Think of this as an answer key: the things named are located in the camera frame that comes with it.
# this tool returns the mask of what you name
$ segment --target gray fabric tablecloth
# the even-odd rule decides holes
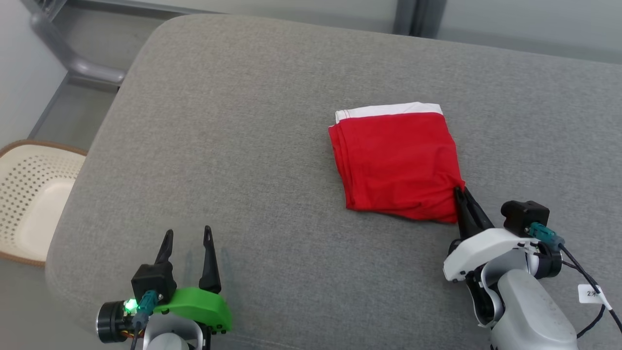
[[[234,331],[215,349],[488,349],[462,284],[444,280],[454,225],[345,209],[334,111],[439,103],[467,186],[496,225],[534,200],[622,310],[622,67],[412,37],[222,15],[159,27],[67,202],[47,281],[93,329],[131,296],[165,230],[180,286],[211,225]],[[577,329],[582,277],[542,281]],[[585,349],[618,349],[608,315]]]

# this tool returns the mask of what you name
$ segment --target beige plastic basket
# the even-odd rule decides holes
[[[0,149],[0,257],[44,266],[86,152],[24,140]]]

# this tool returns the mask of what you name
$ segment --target green led light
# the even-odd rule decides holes
[[[128,313],[136,310],[138,307],[138,303],[136,303],[136,299],[130,299],[125,302],[125,311]]]

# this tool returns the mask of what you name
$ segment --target red fabric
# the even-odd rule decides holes
[[[465,183],[443,115],[345,119],[328,133],[348,209],[457,221],[453,188]]]

